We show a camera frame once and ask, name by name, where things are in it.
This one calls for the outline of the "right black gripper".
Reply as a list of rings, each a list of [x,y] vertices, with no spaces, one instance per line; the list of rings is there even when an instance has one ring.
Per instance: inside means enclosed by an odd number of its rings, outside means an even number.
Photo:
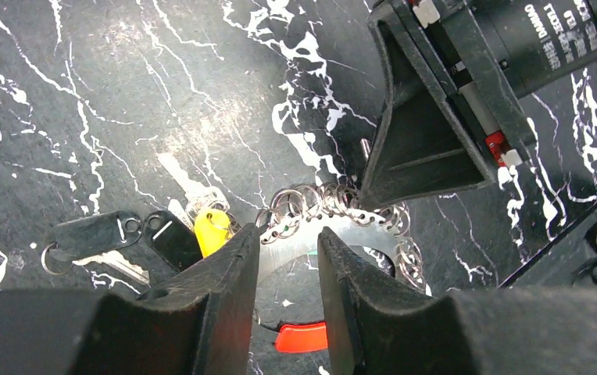
[[[385,100],[360,201],[472,190],[533,143],[519,100],[597,62],[597,1],[379,1]]]

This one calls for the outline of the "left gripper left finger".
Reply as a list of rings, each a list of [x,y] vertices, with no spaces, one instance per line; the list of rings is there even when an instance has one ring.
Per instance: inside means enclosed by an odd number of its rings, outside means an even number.
[[[107,291],[0,291],[0,374],[243,374],[259,229],[137,299]]]

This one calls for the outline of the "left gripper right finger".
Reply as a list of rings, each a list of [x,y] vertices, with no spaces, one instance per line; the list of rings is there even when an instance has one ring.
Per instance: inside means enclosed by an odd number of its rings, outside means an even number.
[[[597,287],[419,298],[330,234],[318,259],[334,374],[597,374]]]

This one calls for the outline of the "metal keyring with red handle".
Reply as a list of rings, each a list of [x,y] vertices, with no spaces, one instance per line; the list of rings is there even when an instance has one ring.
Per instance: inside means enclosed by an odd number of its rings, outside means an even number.
[[[409,235],[403,204],[364,209],[358,193],[337,184],[279,191],[257,217],[259,275],[253,321],[263,348],[285,355],[327,349],[318,275],[320,236],[335,236],[411,295],[432,298],[424,257]]]

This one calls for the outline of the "black tag keys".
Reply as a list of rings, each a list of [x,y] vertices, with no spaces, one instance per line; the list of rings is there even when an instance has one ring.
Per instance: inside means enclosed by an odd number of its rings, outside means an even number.
[[[41,252],[46,273],[63,275],[74,265],[107,265],[139,284],[148,285],[148,271],[127,261],[120,250],[143,240],[178,273],[202,259],[195,233],[180,217],[159,210],[142,219],[128,209],[97,214],[54,226]]]

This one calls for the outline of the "yellow key tag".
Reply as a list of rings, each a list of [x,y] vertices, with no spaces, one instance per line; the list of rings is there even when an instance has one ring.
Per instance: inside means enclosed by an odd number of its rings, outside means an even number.
[[[203,258],[221,249],[231,238],[231,220],[226,212],[208,208],[195,217],[195,236]]]

